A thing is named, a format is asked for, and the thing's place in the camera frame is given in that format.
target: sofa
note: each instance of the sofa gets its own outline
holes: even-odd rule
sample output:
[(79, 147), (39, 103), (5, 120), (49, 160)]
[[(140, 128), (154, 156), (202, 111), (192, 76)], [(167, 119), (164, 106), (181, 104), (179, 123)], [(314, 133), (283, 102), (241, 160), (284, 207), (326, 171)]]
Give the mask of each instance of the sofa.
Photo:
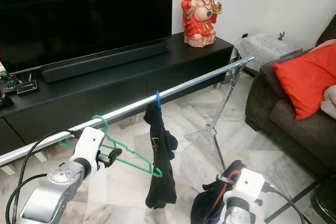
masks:
[[(336, 15), (317, 45), (329, 39), (336, 39)], [(295, 120), (295, 108), (274, 71), (276, 62), (283, 63), (309, 51), (261, 67), (248, 95), (245, 121), (255, 131), (264, 131), (289, 155), (319, 176), (336, 165), (336, 119), (320, 110), (307, 119)]]

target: red stripe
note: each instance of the red stripe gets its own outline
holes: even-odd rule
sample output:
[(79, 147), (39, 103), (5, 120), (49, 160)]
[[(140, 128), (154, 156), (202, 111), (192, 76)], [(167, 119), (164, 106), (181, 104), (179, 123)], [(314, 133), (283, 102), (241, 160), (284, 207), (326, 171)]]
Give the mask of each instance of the red stripe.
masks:
[[(228, 179), (231, 179), (233, 177), (233, 175), (236, 175), (236, 174), (240, 174), (240, 170), (234, 170), (233, 172), (231, 172)], [(216, 205), (218, 204), (218, 202), (220, 201), (220, 199), (224, 195), (226, 187), (227, 187), (227, 183), (225, 183), (225, 185), (224, 185), (222, 191), (220, 192), (219, 196), (217, 197), (212, 209), (214, 209), (216, 207)]]

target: black television screen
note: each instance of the black television screen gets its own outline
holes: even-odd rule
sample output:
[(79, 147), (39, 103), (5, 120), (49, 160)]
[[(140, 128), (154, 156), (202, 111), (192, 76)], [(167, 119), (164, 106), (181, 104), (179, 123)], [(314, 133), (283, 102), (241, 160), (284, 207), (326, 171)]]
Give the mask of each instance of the black television screen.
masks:
[(172, 0), (0, 0), (10, 73), (171, 35)]

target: black garment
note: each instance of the black garment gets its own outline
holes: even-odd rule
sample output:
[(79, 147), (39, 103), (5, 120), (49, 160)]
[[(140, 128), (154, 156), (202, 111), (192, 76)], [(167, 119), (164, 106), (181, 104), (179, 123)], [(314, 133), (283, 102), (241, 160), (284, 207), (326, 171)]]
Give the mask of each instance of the black garment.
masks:
[(156, 103), (147, 106), (143, 118), (151, 125), (150, 134), (154, 153), (153, 171), (155, 172), (158, 167), (163, 173), (161, 178), (152, 177), (146, 205), (154, 209), (164, 208), (166, 203), (176, 203), (175, 181), (170, 160), (175, 157), (172, 150), (176, 150), (178, 142), (169, 131), (165, 130), (161, 109)]
[[(234, 161), (222, 176), (236, 181), (244, 167), (245, 165), (240, 160)], [(198, 194), (194, 200), (191, 209), (191, 224), (218, 223), (224, 207), (223, 195), (226, 191), (232, 190), (232, 185), (218, 180), (202, 186), (205, 191)]]

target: green hanger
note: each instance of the green hanger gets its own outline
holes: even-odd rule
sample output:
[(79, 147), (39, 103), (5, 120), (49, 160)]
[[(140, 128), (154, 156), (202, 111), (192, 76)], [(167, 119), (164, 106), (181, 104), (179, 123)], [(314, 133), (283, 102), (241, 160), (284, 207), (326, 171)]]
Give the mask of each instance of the green hanger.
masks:
[[(109, 124), (108, 124), (108, 122), (107, 122), (103, 117), (101, 117), (101, 116), (99, 116), (99, 115), (95, 115), (95, 116), (93, 117), (93, 119), (100, 119), (100, 120), (102, 120), (102, 121), (104, 122), (105, 127), (102, 128), (101, 130), (104, 132), (104, 134), (105, 134), (105, 136), (107, 137), (107, 139), (113, 143), (113, 147), (112, 147), (112, 146), (105, 145), (105, 144), (102, 144), (101, 146), (114, 150), (115, 148), (117, 148), (117, 145), (121, 145), (121, 146), (124, 147), (128, 152), (130, 152), (130, 153), (132, 153), (132, 154), (135, 154), (135, 155), (137, 155), (138, 157), (140, 157), (142, 160), (146, 161), (146, 163), (148, 164), (149, 168), (148, 168), (148, 169), (142, 168), (142, 167), (140, 167), (140, 166), (138, 166), (138, 165), (134, 165), (134, 164), (132, 164), (132, 163), (130, 163), (130, 162), (127, 162), (127, 161), (125, 161), (125, 160), (123, 160), (123, 159), (120, 159), (120, 158), (116, 158), (116, 160), (118, 160), (118, 161), (120, 161), (120, 162), (123, 162), (123, 163), (125, 163), (125, 164), (127, 164), (127, 165), (133, 166), (134, 168), (139, 169), (139, 170), (142, 170), (142, 171), (144, 171), (144, 172), (146, 172), (146, 173), (149, 173), (149, 174), (153, 175), (153, 176), (156, 177), (156, 178), (161, 178), (161, 177), (163, 176), (162, 171), (161, 171), (159, 168), (156, 168), (157, 173), (153, 172), (153, 169), (152, 169), (152, 163), (151, 163), (146, 157), (144, 157), (143, 155), (141, 155), (139, 152), (137, 152), (137, 151), (135, 151), (135, 150), (132, 150), (132, 149), (128, 148), (128, 146), (125, 145), (124, 143), (121, 143), (121, 142), (119, 142), (119, 141), (114, 140), (113, 138), (111, 138), (110, 135), (106, 132), (106, 131), (108, 130), (108, 128), (109, 128)], [(63, 147), (68, 147), (68, 148), (75, 148), (74, 146), (72, 146), (72, 145), (70, 144), (69, 138), (65, 139), (65, 141), (66, 141), (66, 143), (64, 143), (63, 141), (60, 141), (60, 142), (59, 142), (59, 145), (61, 145), (61, 146), (63, 146)], [(109, 156), (109, 155), (107, 155), (107, 154), (103, 154), (103, 153), (101, 153), (100, 155), (105, 156), (105, 157), (108, 157), (108, 156)]]

